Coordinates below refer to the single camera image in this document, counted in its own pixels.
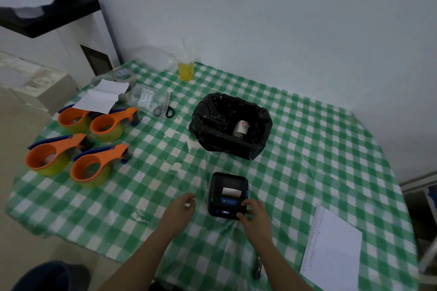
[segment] trash bin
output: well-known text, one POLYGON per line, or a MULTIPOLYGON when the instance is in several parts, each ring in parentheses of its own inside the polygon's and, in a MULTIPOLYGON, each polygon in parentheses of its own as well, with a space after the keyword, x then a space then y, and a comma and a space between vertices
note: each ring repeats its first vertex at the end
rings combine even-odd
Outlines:
POLYGON ((29 270, 12 291, 87 291, 90 280, 90 271, 83 265, 48 261, 29 270))
POLYGON ((207 151, 253 160, 266 147, 273 122, 269 111, 224 93, 211 93, 194 109, 189 131, 207 151), (243 138, 232 135, 238 122, 249 124, 243 138))

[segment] yellow drink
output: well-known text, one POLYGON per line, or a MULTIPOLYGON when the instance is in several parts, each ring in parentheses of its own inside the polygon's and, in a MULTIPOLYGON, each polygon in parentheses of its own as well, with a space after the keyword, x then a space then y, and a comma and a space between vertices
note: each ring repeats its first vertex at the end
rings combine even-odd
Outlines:
POLYGON ((179 77, 181 80, 189 81, 194 75, 194 62, 178 63, 179 77))

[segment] black garbage bag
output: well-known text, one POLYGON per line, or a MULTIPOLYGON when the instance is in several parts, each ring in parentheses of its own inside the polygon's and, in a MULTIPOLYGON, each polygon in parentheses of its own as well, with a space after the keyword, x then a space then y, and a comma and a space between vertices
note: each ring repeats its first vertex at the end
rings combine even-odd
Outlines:
POLYGON ((253 160, 266 147, 272 129, 269 111, 224 93, 210 93, 196 106, 188 127, 207 151, 253 160), (249 123, 243 139, 232 136, 238 121, 249 123))

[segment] hand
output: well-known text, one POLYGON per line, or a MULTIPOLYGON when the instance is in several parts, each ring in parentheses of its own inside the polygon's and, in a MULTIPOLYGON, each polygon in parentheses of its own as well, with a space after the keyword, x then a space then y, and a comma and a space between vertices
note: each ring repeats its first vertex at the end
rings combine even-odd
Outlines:
POLYGON ((171 237, 171 239, 183 232, 190 223, 196 209, 195 197, 194 193, 186 193, 173 200, 165 210, 156 231, 161 232, 164 236, 171 237))
POLYGON ((252 209, 247 210, 247 214, 253 215, 248 219, 244 214, 237 213, 238 219, 243 224, 244 233, 249 243, 259 252, 259 249, 265 242, 273 243, 272 226, 269 215, 267 215, 264 203, 259 200, 246 199, 241 203, 242 206, 251 205, 252 209))

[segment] green checkered tablecloth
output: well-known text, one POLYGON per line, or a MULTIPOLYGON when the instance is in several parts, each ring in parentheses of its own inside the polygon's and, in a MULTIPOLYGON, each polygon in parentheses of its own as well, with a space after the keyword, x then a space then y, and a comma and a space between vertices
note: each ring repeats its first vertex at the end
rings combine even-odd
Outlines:
MULTIPOLYGON (((137 83, 172 90, 177 115, 162 123, 145 116, 126 127, 116 144, 128 144, 133 158, 115 166, 98 188, 71 180, 71 165, 50 178, 22 167, 7 213, 25 228, 123 262, 175 197, 194 192, 193 220, 168 247, 156 277, 186 290, 267 290, 265 274, 259 281, 251 277, 255 254, 240 223, 207 212, 211 175, 221 171, 248 178, 249 197, 265 202, 274 242, 297 271, 320 204, 363 233, 360 290, 417 288, 416 246, 401 190, 381 148, 353 113, 202 64, 188 83, 177 73, 152 73, 135 62, 125 66, 137 73, 137 83), (269 110, 273 128, 254 161, 188 148, 194 140, 191 114, 212 92, 269 110)), ((56 117, 38 139, 64 134, 56 117)))

